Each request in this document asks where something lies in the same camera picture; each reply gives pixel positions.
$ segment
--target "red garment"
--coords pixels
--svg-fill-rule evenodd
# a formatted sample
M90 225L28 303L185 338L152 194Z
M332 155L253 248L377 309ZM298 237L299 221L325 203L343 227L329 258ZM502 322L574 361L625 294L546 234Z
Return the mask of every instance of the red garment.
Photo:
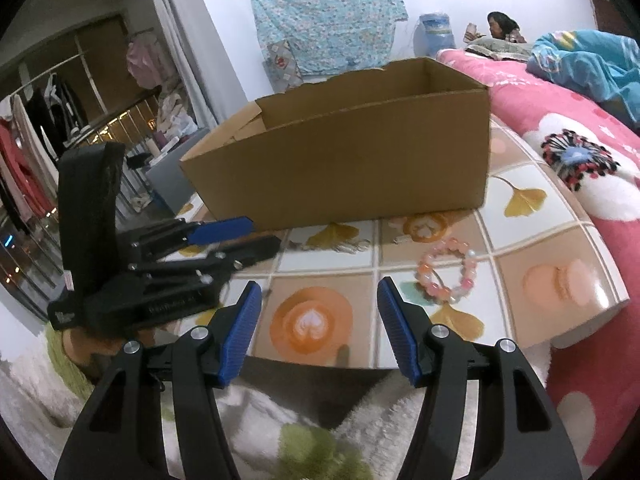
M15 183L24 195L27 204L37 216L42 218L54 206L44 194L38 179L27 164L22 150L16 145L8 123L5 121L0 121L0 152L2 152L4 161L14 176Z

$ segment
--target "blue cloth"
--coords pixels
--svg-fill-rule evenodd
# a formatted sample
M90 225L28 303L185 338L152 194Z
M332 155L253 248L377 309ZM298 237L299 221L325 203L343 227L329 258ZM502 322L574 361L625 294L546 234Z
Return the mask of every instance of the blue cloth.
M640 50L631 38L598 30L545 34L527 71L597 102L640 132Z
M403 0L251 0L258 42L289 41L302 75L384 65Z

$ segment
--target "curtain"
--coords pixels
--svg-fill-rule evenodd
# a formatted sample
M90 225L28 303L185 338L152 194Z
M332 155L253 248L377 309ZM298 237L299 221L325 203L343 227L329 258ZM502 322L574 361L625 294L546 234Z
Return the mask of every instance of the curtain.
M247 103L203 0L153 0L196 122L213 128Z

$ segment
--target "patterned tablecloth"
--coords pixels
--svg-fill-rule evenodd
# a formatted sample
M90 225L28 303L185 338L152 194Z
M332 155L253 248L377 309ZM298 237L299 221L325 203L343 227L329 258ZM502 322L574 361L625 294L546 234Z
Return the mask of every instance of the patterned tablecloth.
M446 156L455 164L455 147ZM437 175L427 176L424 192L438 185ZM487 185L485 204L477 210L277 232L283 243L276 258L238 272L220 297L229 306L247 281L262 287L262 314L248 354L395 368L375 300L384 276L433 322L469 340L494 344L506 336L523 348L549 339L556 346L577 342L599 326L594 318L602 320L628 301L609 250L575 197L526 143L494 121ZM194 195L180 216L207 215ZM415 280L421 255L450 236L468 242L479 259L475 287L453 306L434 303ZM204 257L211 248L190 247L169 258ZM447 286L458 284L461 268L454 256L436 263ZM213 312L183 319L174 331L206 324Z

